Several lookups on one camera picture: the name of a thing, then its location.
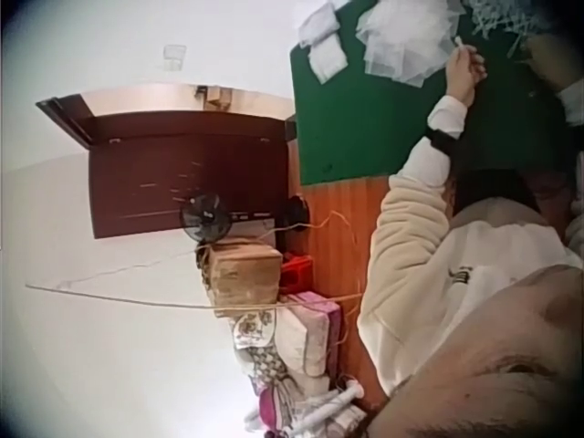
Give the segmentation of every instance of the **green board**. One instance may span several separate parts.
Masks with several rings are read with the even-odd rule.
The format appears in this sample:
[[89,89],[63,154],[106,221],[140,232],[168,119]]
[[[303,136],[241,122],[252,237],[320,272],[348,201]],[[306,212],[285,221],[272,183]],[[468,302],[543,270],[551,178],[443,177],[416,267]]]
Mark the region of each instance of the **green board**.
[[[349,65],[321,85],[308,50],[291,54],[297,109],[300,176],[305,185],[397,172],[420,139],[444,94],[444,71],[423,88],[365,74],[365,46],[355,37],[361,14],[376,0],[354,0],[337,12]],[[524,63],[507,53],[515,34],[473,35],[470,15],[459,34],[485,56],[489,78],[469,114],[465,144],[469,169],[564,169],[568,129],[561,103]]]

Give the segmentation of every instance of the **sweater logo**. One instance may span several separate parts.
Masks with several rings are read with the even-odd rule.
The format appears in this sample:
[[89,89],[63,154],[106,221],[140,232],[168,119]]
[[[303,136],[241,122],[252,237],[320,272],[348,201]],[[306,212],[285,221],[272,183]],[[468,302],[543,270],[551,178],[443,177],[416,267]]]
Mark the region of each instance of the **sweater logo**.
[[448,276],[452,280],[453,285],[455,285],[456,283],[468,285],[468,282],[471,280],[472,272],[473,269],[471,266],[460,266],[460,268],[456,272],[453,272],[450,269],[448,269]]

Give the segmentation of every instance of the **hand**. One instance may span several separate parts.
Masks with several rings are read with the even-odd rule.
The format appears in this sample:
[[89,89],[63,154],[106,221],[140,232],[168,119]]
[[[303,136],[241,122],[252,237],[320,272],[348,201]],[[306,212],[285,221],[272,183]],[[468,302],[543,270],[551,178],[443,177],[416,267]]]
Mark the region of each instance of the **hand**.
[[584,76],[582,57],[568,41],[551,34],[530,37],[526,48],[531,52],[527,64],[559,93]]
[[470,108],[475,102],[475,88],[485,78],[485,59],[476,47],[458,47],[446,64],[446,95]]

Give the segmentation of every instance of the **brown door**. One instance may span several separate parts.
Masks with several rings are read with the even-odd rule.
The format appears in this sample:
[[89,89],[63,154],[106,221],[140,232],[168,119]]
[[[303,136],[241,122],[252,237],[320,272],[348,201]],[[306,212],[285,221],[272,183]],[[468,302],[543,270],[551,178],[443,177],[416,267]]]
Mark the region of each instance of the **brown door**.
[[93,117],[81,97],[38,106],[89,149],[96,238],[179,228],[192,193],[216,193],[229,211],[248,214],[278,214],[287,199],[282,120],[203,111]]

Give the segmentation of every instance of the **black fan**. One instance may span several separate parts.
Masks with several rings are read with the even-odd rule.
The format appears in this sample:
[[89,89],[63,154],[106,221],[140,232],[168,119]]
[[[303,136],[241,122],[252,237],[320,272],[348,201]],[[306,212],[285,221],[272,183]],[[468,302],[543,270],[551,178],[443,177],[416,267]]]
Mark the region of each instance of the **black fan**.
[[224,238],[232,220],[218,195],[201,193],[189,197],[182,206],[181,224],[195,242],[205,245]]

